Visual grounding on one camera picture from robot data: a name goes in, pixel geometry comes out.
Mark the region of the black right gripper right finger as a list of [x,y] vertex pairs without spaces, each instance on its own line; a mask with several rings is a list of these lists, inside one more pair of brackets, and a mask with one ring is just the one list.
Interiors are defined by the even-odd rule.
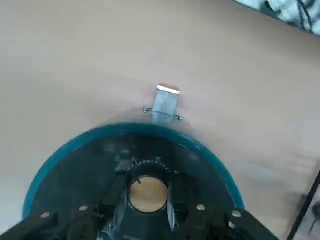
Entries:
[[172,176],[168,187],[168,221],[175,240],[276,240],[243,208],[224,209],[197,195],[197,181]]

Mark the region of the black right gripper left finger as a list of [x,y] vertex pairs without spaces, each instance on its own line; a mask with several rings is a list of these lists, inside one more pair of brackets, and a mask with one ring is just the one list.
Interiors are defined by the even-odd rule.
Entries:
[[95,205],[76,206],[70,214],[43,212],[31,215],[3,233],[2,240],[95,240],[106,222],[115,216],[126,174],[118,172]]

